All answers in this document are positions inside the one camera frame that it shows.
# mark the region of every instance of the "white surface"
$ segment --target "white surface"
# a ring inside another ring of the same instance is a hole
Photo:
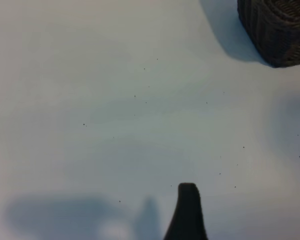
[[[235,0],[0,0],[0,240],[300,240],[300,66]]]

